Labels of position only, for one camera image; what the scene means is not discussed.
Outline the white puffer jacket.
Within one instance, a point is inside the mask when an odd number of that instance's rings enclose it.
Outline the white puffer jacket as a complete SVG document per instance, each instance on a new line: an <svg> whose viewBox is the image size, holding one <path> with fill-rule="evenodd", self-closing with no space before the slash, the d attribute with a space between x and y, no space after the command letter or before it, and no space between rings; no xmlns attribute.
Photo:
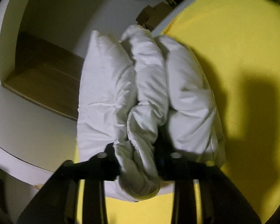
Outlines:
<svg viewBox="0 0 280 224"><path fill-rule="evenodd" d="M113 144L120 174L106 182L107 197L138 202L172 190L154 158L162 127L187 159L224 165L215 97L191 49L138 25L120 40L94 30L80 79L77 144L82 161Z"/></svg>

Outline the wooden wardrobe door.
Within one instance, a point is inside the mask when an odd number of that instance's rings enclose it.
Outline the wooden wardrobe door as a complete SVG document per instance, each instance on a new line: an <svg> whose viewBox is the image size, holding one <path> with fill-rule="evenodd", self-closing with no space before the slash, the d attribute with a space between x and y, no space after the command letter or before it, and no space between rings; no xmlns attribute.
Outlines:
<svg viewBox="0 0 280 224"><path fill-rule="evenodd" d="M76 121L84 59L45 39L20 32L15 70L3 85L18 96Z"/></svg>

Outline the yellow table cloth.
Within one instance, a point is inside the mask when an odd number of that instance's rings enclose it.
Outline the yellow table cloth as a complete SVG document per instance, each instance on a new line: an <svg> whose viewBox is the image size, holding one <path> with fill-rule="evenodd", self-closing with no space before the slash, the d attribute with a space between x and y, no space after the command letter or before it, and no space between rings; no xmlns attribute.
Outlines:
<svg viewBox="0 0 280 224"><path fill-rule="evenodd" d="M280 5L194 0L153 37L190 48L215 97L224 135L218 167L261 222L280 206ZM107 197L110 223L171 223L172 190L129 202Z"/></svg>

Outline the brown cardboard boxes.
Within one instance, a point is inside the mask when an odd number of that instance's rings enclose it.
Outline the brown cardboard boxes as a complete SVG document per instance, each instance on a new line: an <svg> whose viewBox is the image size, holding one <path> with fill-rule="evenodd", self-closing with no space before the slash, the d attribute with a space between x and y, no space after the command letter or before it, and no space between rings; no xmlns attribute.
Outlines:
<svg viewBox="0 0 280 224"><path fill-rule="evenodd" d="M173 8L164 2L160 2L154 7L146 6L137 16L136 22L143 28L153 31L172 10Z"/></svg>

